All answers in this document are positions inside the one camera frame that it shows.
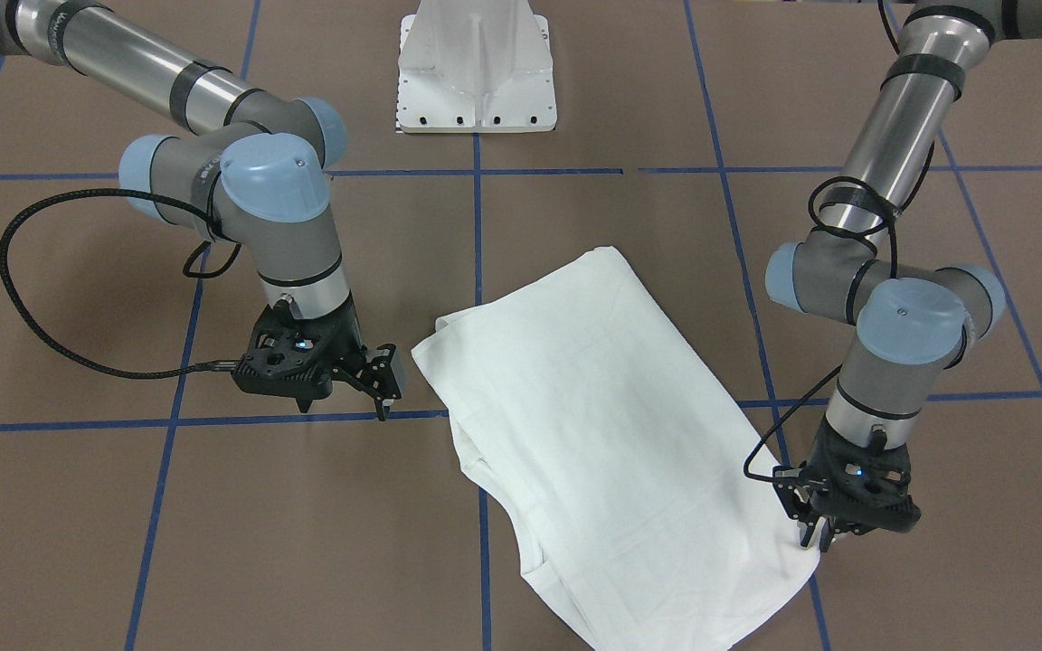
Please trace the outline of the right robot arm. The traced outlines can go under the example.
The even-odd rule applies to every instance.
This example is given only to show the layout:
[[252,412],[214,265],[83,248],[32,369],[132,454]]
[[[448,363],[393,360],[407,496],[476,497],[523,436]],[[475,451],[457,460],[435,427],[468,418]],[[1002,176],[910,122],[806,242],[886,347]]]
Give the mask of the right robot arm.
[[[336,384],[384,420],[405,389],[397,347],[368,347],[336,233],[327,169],[347,148],[342,117],[319,98],[279,99],[218,62],[150,33],[98,1],[0,1],[0,57],[29,55],[120,92],[185,129],[137,137],[117,187],[67,191],[17,212],[0,239],[0,279],[34,336],[72,362],[129,380],[227,373],[241,392],[286,397],[298,410]],[[95,362],[42,329],[13,280],[9,251],[26,220],[58,203],[121,197],[202,244],[247,250],[266,304],[240,357],[134,372]]]

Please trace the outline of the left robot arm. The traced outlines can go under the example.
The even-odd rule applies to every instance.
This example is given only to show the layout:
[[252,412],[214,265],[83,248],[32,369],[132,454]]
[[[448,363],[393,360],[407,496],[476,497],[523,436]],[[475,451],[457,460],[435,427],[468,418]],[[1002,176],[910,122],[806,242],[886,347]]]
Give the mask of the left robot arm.
[[766,267],[770,300],[855,329],[827,376],[834,389],[807,461],[766,477],[803,548],[918,523],[909,492],[915,420],[942,371],[1004,312],[995,273],[901,262],[896,225],[969,71],[1008,40],[1042,40],[1042,1],[918,1],[842,173],[808,198],[810,233],[782,244]]

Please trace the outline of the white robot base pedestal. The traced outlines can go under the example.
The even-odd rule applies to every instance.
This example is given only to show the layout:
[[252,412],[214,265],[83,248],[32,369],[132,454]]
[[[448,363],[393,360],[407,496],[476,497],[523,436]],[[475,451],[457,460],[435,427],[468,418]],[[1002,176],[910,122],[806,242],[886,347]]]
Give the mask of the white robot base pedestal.
[[397,90],[405,135],[553,131],[549,22],[528,1],[422,1],[400,23]]

